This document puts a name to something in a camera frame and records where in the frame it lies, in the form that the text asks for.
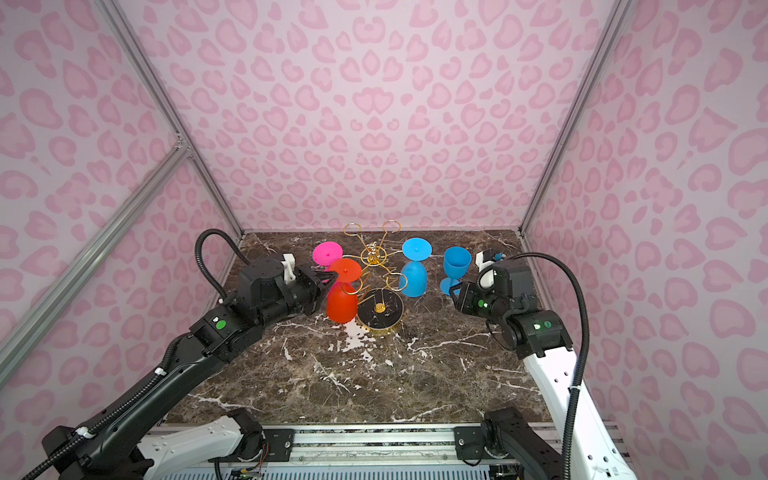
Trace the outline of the red plastic wine glass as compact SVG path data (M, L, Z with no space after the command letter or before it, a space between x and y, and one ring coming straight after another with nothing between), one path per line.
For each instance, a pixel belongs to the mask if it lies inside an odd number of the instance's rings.
M361 266L353 259L341 258L330 265L329 272L337 274L326 304L326 314L335 323L346 324L358 312L358 291L355 286L362 275Z

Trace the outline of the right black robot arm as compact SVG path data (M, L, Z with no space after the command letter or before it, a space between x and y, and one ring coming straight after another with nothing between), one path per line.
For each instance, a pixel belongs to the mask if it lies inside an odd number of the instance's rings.
M584 384L590 351L585 295L561 260L540 252L533 258L558 267L573 287L581 340L573 343L561 317L544 309L522 253L484 267L474 281L449 288L457 311L481 318L503 350L523 362L561 437L552 447L513 407L485 413L477 430L455 429L456 456L476 467L484 460L512 460L520 479L633 479Z

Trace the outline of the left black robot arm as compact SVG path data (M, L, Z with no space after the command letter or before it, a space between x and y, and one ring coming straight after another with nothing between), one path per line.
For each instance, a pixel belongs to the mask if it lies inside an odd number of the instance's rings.
M43 439L47 457L27 478L50 468L62 479L146 478L159 464L139 447L152 427L269 327L315 313L338 279L310 266L287 275L288 265L275 257L248 264L236 290L171 340L153 371L90 419L50 431Z

